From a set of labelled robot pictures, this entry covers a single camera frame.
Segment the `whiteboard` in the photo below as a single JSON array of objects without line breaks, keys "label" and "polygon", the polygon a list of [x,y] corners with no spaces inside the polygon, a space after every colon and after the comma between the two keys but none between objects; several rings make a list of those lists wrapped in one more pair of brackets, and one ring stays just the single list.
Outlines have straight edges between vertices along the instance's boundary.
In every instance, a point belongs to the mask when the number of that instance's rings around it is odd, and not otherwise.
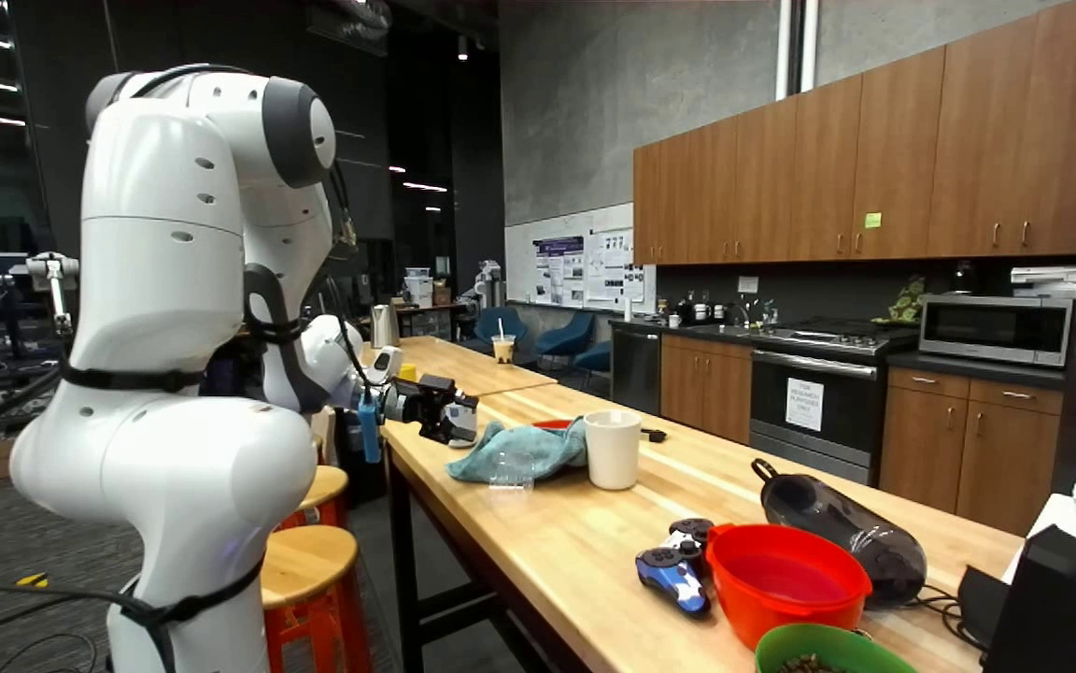
[{"label": "whiteboard", "polygon": [[655,313],[657,268],[634,263],[633,201],[503,229],[513,304]]}]

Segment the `black bag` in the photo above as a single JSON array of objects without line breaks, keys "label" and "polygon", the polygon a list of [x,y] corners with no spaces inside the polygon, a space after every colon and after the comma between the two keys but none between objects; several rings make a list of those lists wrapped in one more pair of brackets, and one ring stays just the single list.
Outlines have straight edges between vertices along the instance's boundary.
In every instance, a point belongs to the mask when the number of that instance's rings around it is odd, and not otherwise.
[{"label": "black bag", "polygon": [[982,669],[1076,669],[1076,540],[1063,528],[1046,528],[1028,540]]},{"label": "black bag", "polygon": [[873,582],[872,604],[899,604],[919,593],[926,559],[904,528],[811,476],[779,476],[766,461],[751,466],[761,478],[761,513],[770,525],[816,532],[861,558]]}]

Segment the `drawer handle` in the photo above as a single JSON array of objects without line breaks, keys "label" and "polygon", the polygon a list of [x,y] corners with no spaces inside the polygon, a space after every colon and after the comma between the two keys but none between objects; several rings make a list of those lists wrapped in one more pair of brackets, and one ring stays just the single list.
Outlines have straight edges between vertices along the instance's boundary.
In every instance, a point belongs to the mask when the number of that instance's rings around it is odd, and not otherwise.
[{"label": "drawer handle", "polygon": [[1002,395],[1005,401],[1034,401],[1034,391],[1025,391],[1025,390],[1005,390]]}]

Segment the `microwave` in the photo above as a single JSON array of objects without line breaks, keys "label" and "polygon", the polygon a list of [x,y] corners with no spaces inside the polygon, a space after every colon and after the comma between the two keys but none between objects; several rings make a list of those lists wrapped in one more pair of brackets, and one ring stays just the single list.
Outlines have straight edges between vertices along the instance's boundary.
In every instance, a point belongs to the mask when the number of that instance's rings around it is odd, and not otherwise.
[{"label": "microwave", "polygon": [[919,351],[1022,368],[1065,368],[1069,329],[1069,294],[926,294]]}]

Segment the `cloth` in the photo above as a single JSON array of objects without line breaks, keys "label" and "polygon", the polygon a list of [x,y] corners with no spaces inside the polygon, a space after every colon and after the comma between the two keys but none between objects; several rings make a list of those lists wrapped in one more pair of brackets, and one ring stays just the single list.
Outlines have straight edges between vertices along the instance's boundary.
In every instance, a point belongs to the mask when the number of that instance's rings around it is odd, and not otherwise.
[{"label": "cloth", "polygon": [[476,450],[447,464],[447,476],[457,482],[531,487],[552,478],[566,466],[587,466],[583,417],[559,435],[543,426],[490,424]]}]

